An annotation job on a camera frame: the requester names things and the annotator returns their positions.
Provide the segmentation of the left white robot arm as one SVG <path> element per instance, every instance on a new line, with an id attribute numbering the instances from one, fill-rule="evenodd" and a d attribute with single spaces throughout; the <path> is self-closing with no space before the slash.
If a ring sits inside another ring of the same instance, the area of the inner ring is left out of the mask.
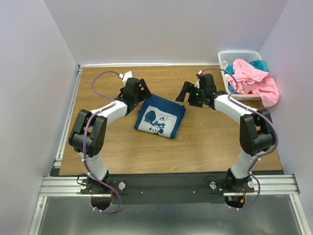
<path id="1" fill-rule="evenodd" d="M 113 121 L 127 116 L 142 101 L 151 97 L 144 79 L 127 78 L 120 94 L 111 103 L 93 110 L 80 110 L 68 138 L 68 143 L 77 152 L 92 178 L 91 187 L 97 193 L 104 193 L 109 187 L 108 170 L 100 151 L 104 146 L 107 126 Z"/>

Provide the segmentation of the dark blue t shirt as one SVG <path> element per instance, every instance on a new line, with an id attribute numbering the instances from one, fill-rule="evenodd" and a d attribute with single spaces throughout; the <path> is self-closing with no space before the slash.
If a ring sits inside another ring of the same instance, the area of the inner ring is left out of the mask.
<path id="1" fill-rule="evenodd" d="M 185 106 L 152 94 L 146 99 L 136 120 L 136 130 L 174 139 L 185 114 Z"/>

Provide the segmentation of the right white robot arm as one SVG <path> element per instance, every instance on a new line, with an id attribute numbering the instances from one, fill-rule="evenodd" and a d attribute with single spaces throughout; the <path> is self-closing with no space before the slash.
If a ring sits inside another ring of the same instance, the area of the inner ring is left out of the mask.
<path id="1" fill-rule="evenodd" d="M 197 78 L 195 84 L 184 82 L 176 101 L 186 100 L 189 105 L 200 108 L 206 105 L 226 114 L 239 124 L 241 152 L 222 181 L 225 188 L 235 192 L 248 182 L 249 174 L 257 161 L 277 146 L 278 137 L 271 115 L 266 109 L 251 108 L 234 100 L 226 92 L 218 91 L 213 75 L 198 74 Z"/>

